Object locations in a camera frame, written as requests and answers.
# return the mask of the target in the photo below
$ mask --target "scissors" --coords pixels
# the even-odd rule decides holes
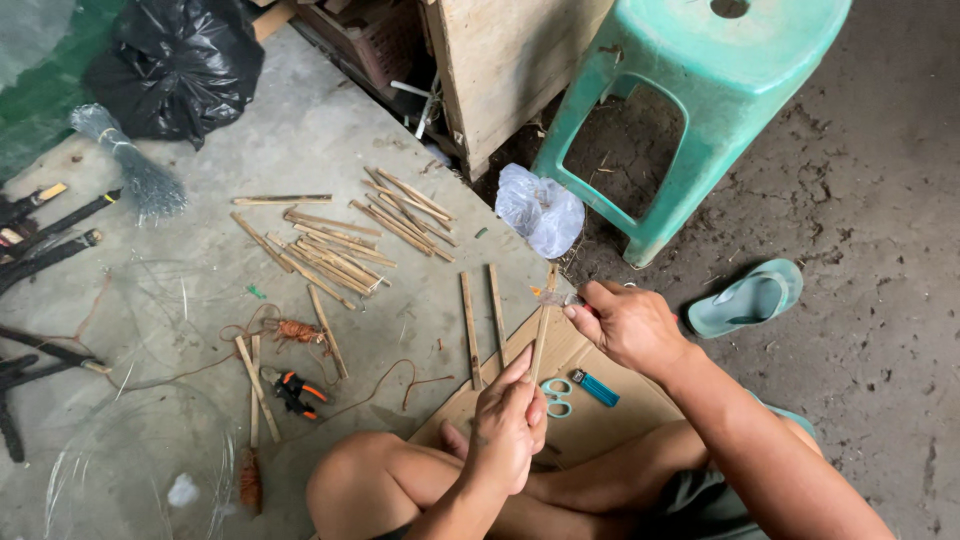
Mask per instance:
[[[558,382],[564,388],[561,390],[554,390],[552,384]],[[573,384],[566,379],[551,379],[545,380],[543,384],[540,385],[540,390],[543,390],[543,394],[546,396],[546,413],[552,418],[566,418],[573,412],[573,405],[565,402],[562,397],[569,396],[573,393]],[[550,411],[550,407],[553,405],[561,405],[564,407],[564,412],[557,414]]]

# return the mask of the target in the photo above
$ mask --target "white cotton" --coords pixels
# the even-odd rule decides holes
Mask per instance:
[[[174,486],[167,493],[167,503],[176,508],[183,508],[200,497],[200,488],[193,483],[190,475],[183,473],[174,480]]]

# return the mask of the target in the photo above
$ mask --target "dirt floor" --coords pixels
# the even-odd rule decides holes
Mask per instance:
[[[856,2],[820,68],[652,265],[626,264],[626,236],[591,211],[560,263],[574,284],[636,282],[682,310],[759,261],[797,261],[796,307],[698,343],[762,399],[808,417],[899,537],[960,538],[960,12],[949,0],[918,7]],[[475,187],[491,205],[498,171],[530,166],[539,129],[493,156]],[[649,90],[612,98],[566,164],[640,215],[682,129]]]

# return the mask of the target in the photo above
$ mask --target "blue lighter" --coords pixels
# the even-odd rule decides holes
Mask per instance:
[[[582,369],[573,372],[573,381],[584,387],[584,390],[591,396],[600,400],[606,406],[614,406],[620,401],[620,396],[610,390],[606,384],[595,379],[591,374]]]

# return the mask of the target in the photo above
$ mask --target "green plastic stool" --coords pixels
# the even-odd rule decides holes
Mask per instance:
[[[593,38],[534,161],[630,237],[623,258],[650,264],[747,145],[820,63],[851,0],[615,0]],[[684,113],[684,136],[650,208],[627,215],[564,168],[597,101],[646,83]]]

